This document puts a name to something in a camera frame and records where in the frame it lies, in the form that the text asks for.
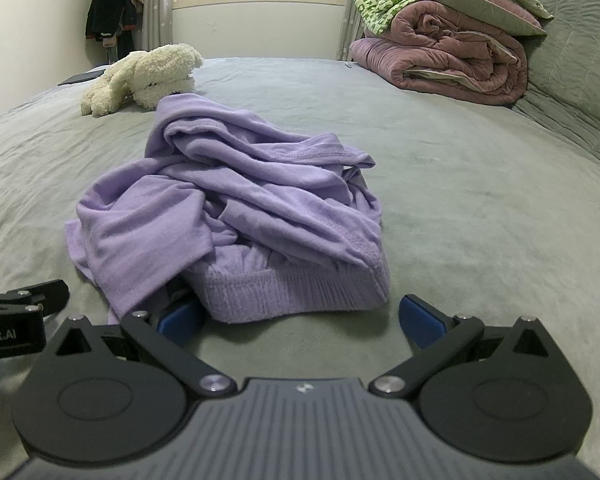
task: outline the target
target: metal screw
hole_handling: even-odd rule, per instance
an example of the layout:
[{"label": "metal screw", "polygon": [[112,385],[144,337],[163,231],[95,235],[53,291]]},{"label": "metal screw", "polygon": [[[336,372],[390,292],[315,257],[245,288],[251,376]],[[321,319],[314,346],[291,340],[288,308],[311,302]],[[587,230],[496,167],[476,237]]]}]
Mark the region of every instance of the metal screw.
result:
[{"label": "metal screw", "polygon": [[200,379],[200,387],[208,392],[223,392],[231,386],[231,379],[224,375],[205,375]]},{"label": "metal screw", "polygon": [[396,377],[395,375],[383,375],[374,381],[374,386],[376,390],[386,394],[394,394],[404,389],[406,383],[404,382],[404,379]]}]

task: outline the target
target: jacket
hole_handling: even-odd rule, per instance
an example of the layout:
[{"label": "jacket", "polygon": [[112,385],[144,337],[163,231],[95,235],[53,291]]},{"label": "jacket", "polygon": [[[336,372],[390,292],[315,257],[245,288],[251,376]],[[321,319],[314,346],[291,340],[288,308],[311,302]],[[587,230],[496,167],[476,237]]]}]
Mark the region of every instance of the jacket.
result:
[{"label": "jacket", "polygon": [[137,19],[131,0],[91,0],[85,34],[87,38],[102,41],[102,35],[114,35],[119,24],[122,30],[132,30]]}]

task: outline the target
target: white wall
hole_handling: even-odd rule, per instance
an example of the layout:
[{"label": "white wall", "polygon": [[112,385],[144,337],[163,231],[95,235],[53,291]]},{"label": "white wall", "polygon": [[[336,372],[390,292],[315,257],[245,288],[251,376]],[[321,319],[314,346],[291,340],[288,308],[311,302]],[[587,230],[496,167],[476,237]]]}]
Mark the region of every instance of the white wall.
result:
[{"label": "white wall", "polygon": [[344,7],[257,2],[173,11],[173,39],[204,57],[317,57],[334,59]]},{"label": "white wall", "polygon": [[91,0],[0,0],[0,114],[63,79],[102,64],[86,40]]}]

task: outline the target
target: bed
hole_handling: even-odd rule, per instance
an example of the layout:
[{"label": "bed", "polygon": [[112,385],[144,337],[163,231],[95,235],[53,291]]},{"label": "bed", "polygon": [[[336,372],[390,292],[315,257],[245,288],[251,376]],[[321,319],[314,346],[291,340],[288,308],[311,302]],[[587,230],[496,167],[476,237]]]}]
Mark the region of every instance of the bed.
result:
[{"label": "bed", "polygon": [[[548,3],[559,20],[561,0]],[[554,38],[566,35],[556,28]],[[534,70],[539,74],[535,55],[532,81]],[[556,62],[552,77],[560,70]],[[524,109],[513,110],[401,91],[352,62],[211,59],[194,75],[209,99],[253,110],[289,131],[335,132],[373,156],[377,166],[364,175],[383,205],[392,278],[385,308],[248,325],[210,322],[191,351],[238,382],[366,382],[411,354],[397,321],[408,292],[487,324],[538,316],[592,397],[593,422],[579,457],[600,474],[599,150],[542,126],[556,121],[538,102],[523,100]],[[65,280],[71,298],[62,315],[47,320],[49,335],[69,314],[107,321],[104,298],[69,259],[63,223],[74,218],[75,203],[96,177],[142,156],[154,118],[135,105],[81,117],[78,101],[89,84],[50,89],[0,116],[0,292]],[[542,96],[540,82],[535,88]],[[0,360],[0,479],[26,457],[8,407],[34,360]]]}]

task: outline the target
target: stuffed animal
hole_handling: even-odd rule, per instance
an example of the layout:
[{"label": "stuffed animal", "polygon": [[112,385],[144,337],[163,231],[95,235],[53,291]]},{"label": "stuffed animal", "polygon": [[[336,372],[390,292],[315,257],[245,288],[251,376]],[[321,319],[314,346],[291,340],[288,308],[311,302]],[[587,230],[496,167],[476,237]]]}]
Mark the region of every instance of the stuffed animal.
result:
[{"label": "stuffed animal", "polygon": [[198,51],[184,43],[131,52],[93,82],[82,96],[80,110],[83,115],[101,117],[118,111],[128,97],[147,110],[155,110],[163,97],[191,92],[191,71],[202,63]]}]

